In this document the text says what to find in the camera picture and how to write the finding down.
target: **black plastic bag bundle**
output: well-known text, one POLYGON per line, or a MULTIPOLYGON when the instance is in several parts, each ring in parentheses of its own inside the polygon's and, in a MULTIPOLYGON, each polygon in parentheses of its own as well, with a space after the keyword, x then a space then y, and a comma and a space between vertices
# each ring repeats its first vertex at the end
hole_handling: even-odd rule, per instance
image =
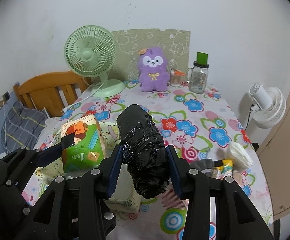
POLYGON ((168 157, 163 137, 139 105, 130 105, 117 118, 123 145, 123 163, 133 178, 136 192, 153 198, 169 184, 168 157))

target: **white electric fan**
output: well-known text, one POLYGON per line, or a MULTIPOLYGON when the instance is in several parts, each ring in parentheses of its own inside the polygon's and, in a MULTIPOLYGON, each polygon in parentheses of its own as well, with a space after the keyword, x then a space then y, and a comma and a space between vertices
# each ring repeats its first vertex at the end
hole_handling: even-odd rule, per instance
POLYGON ((83 77, 101 77, 93 86, 92 94, 98 98, 111 97, 125 88, 122 81, 108 80, 108 73, 116 58, 117 46, 112 33, 94 25, 74 31, 66 41, 64 54, 68 66, 83 77))
POLYGON ((253 116, 255 124, 262 129, 271 128, 284 116, 286 100, 277 87, 264 89, 259 83, 250 88, 250 96, 256 102, 256 113, 253 116))

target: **wooden headboard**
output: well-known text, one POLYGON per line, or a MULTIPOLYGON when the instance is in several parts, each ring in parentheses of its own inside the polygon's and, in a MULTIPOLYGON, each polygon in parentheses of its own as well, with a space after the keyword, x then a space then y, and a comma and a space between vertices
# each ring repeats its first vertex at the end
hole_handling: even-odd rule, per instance
POLYGON ((77 100, 75 84, 78 84, 82 93, 87 89, 84 78, 72 71, 52 72, 33 77, 21 86, 14 85, 13 88, 18 100, 28 108, 46 108, 53 117, 57 117, 63 115, 64 108, 58 87, 71 105, 77 100))

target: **electrical outlet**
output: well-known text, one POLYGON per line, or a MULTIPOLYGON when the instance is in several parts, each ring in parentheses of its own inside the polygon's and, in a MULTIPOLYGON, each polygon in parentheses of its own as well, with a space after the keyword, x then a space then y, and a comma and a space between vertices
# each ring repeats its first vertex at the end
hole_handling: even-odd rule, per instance
POLYGON ((0 97, 0 108, 2 108, 6 103, 7 101, 10 99, 10 94, 9 92, 6 92, 5 94, 3 94, 1 97, 0 97))
POLYGON ((5 94, 3 94, 3 99, 5 100, 5 102, 7 102, 10 99, 10 95, 8 91, 5 94))

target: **floral tablecloth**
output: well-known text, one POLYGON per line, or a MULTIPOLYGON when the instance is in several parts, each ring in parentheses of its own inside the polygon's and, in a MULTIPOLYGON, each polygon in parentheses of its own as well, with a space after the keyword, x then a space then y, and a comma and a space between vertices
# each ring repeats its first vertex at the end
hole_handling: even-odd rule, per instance
MULTIPOLYGON (((222 95, 208 86, 203 95, 193 94, 187 83, 179 88, 169 86, 166 92, 141 92, 137 81, 125 82, 125 90, 111 98, 89 98, 83 93, 60 124, 86 114, 98 121, 116 122, 123 109, 138 104, 153 116, 165 145, 173 144, 178 155, 192 162, 196 159, 224 159, 230 141, 240 143, 254 165, 242 173, 246 195, 251 199, 265 222, 273 223, 273 210, 266 179, 250 140, 222 95)), ((33 205, 47 185, 32 177, 23 196, 33 205)), ((187 213, 186 202, 176 196, 170 186, 167 192, 152 199, 143 199, 138 214, 116 212, 117 226, 107 239, 177 239, 183 234, 187 213)), ((215 239, 215 202, 211 198, 210 240, 215 239)))

